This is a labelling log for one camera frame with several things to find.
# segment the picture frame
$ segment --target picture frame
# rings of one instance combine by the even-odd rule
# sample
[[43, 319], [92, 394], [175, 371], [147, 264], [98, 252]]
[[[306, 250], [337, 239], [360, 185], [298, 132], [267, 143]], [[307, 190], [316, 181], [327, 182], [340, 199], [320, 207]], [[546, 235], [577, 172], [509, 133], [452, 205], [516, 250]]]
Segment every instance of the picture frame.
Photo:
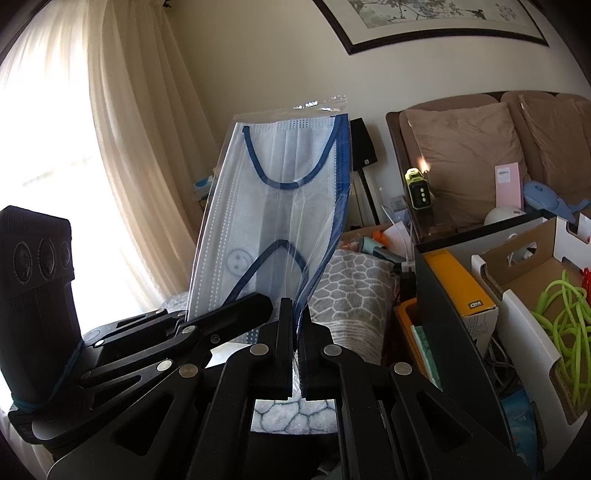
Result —
[[314, 3], [349, 55], [403, 41], [458, 35], [505, 37], [548, 46], [521, 0], [314, 0]]

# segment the blue plush toy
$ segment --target blue plush toy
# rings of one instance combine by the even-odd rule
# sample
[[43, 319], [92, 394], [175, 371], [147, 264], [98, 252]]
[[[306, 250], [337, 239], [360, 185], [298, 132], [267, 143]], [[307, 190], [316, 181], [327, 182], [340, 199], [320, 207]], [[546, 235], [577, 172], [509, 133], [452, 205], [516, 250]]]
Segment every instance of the blue plush toy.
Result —
[[530, 207], [536, 210], [548, 210], [565, 220], [576, 223], [574, 213], [587, 208], [591, 203], [585, 199], [578, 205], [566, 205], [554, 190], [539, 181], [529, 181], [523, 185], [523, 197]]

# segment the neon green cord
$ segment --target neon green cord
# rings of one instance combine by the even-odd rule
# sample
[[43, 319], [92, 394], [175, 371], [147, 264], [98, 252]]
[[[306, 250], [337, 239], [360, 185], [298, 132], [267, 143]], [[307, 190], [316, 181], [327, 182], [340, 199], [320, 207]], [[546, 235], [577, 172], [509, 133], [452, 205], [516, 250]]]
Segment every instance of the neon green cord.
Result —
[[[560, 288], [551, 294], [555, 287]], [[564, 310], [551, 322], [544, 314], [559, 297], [564, 303]], [[564, 270], [561, 280], [555, 280], [548, 285], [540, 295], [535, 310], [531, 312], [560, 352], [558, 371], [563, 380], [572, 387], [571, 400], [575, 406], [583, 405], [591, 391], [591, 306], [586, 297], [587, 291], [571, 285], [569, 274]], [[568, 348], [564, 343], [564, 337], [567, 335], [575, 338], [572, 348]], [[581, 382], [583, 357], [587, 368], [586, 378]]]

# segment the plastic wrapper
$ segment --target plastic wrapper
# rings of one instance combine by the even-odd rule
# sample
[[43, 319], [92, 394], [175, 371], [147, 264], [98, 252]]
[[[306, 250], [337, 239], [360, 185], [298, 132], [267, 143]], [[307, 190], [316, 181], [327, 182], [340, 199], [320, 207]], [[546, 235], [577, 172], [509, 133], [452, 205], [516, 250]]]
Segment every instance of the plastic wrapper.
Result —
[[299, 331], [343, 231], [349, 171], [343, 97], [236, 116], [199, 236], [189, 316], [259, 292], [272, 300], [274, 317], [281, 299], [291, 298]]

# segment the pink book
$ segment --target pink book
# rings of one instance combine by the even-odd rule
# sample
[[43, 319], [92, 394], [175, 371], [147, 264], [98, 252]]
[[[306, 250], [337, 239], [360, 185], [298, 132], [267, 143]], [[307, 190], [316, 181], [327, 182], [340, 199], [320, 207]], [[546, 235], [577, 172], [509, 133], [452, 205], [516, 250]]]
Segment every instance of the pink book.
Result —
[[495, 167], [496, 206], [517, 207], [523, 210], [523, 186], [519, 164], [509, 163]]

